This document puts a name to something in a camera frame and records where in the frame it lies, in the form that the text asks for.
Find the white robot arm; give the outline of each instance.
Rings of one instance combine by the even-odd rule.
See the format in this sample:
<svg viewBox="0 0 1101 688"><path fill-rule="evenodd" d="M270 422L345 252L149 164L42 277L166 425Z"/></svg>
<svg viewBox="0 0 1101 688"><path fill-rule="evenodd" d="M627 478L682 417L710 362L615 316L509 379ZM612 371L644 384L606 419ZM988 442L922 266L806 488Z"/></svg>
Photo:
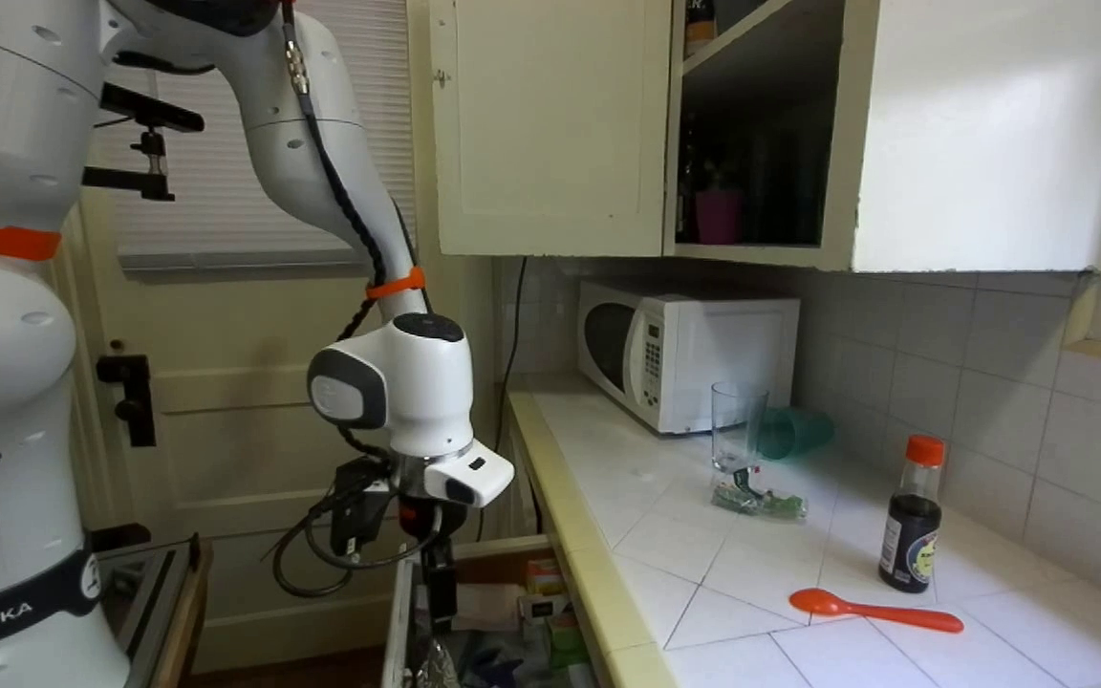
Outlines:
<svg viewBox="0 0 1101 688"><path fill-rule="evenodd" d="M467 339L429 313L327 28L274 0L0 0L1 688L111 687L127 666L100 610L53 602L67 582L79 600L95 602L99 590L87 580L96 559L66 449L74 325L34 269L78 199L106 65L127 53L172 70L221 70L266 195L370 258L384 325L317 352L309 397L355 447L379 456L368 466L384 474L381 492L402 499L403 516L414 514L402 526L423 539L424 570L451 576L447 535L514 473L473 437ZM389 430L389 448L351 436L374 428ZM28 500L18 500L19 481L30 481ZM372 566L323 558L348 569L344 582ZM447 589L445 578L428 583ZM43 598L44 613L30 604ZM72 648L77 660L62 660Z"/></svg>

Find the wooden floor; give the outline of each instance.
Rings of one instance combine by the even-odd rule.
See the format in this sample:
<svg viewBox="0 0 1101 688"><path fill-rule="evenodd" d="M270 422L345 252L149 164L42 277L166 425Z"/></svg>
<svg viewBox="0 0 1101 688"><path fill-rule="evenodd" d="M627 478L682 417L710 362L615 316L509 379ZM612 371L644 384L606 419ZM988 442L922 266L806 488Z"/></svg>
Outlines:
<svg viewBox="0 0 1101 688"><path fill-rule="evenodd" d="M384 648L355 649L310 660L222 670L185 680L181 688L380 688Z"/></svg>

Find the microwave window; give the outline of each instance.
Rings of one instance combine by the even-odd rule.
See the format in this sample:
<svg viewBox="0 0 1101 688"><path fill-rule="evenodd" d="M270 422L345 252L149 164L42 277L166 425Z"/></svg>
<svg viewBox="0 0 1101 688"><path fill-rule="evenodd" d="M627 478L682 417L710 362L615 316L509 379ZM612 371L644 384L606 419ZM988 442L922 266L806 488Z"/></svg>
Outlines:
<svg viewBox="0 0 1101 688"><path fill-rule="evenodd" d="M634 308L621 304L593 306L585 316L585 349L593 358L593 364L620 392L626 392L623 384L623 353L626 332L631 329Z"/></svg>

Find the green plastic cup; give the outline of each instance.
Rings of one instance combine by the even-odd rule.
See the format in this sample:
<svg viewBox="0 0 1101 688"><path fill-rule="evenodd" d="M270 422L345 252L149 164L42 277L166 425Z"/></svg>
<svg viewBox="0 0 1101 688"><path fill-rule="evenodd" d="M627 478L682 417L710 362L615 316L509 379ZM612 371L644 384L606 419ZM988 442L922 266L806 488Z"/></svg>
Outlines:
<svg viewBox="0 0 1101 688"><path fill-rule="evenodd" d="M759 452L773 461L822 447L836 436L836 424L821 411L766 409L759 426Z"/></svg>

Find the orange band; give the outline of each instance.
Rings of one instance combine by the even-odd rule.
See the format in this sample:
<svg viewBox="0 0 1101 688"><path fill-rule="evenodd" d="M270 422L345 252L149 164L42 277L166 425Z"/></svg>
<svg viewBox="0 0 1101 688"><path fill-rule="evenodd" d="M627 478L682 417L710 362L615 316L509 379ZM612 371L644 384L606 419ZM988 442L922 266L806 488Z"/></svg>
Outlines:
<svg viewBox="0 0 1101 688"><path fill-rule="evenodd" d="M62 232L3 227L0 229L0 256L47 261L57 252L58 242L62 242Z"/></svg>
<svg viewBox="0 0 1101 688"><path fill-rule="evenodd" d="M405 292L407 288L424 288L427 286L427 279L424 277L424 269L415 265L410 269L410 274L403 279L395 279L394 282L386 282L381 286L367 288L363 295L371 301L384 299L385 296L393 296L394 293Z"/></svg>

